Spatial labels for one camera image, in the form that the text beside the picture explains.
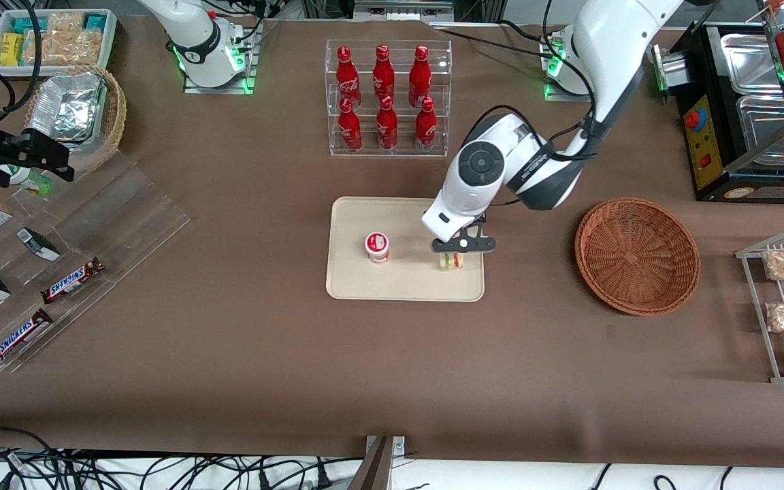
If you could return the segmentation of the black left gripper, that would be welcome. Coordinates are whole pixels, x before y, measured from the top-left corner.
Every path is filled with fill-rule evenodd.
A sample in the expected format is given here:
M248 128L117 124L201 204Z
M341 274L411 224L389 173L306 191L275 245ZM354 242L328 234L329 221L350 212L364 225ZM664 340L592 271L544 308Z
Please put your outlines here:
M460 229L457 233L457 241L485 241L489 236L485 233L485 224L487 221L486 213L482 213L476 217L469 225Z

